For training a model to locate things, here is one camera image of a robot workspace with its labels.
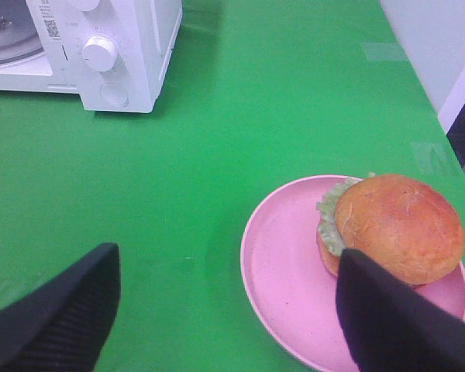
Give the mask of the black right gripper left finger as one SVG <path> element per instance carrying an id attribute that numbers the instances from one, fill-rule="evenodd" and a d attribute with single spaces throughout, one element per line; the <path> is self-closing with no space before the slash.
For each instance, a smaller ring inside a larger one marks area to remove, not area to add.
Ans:
<path id="1" fill-rule="evenodd" d="M 0 310 L 0 371 L 92 371 L 121 297 L 119 247 L 102 243 Z"/>

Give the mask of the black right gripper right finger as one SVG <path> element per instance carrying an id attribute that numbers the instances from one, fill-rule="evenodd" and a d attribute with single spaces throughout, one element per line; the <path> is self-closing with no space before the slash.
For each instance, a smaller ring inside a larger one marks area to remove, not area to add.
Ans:
<path id="1" fill-rule="evenodd" d="M 360 371 L 465 371 L 465 322 L 359 250 L 341 256 L 336 311 Z"/>

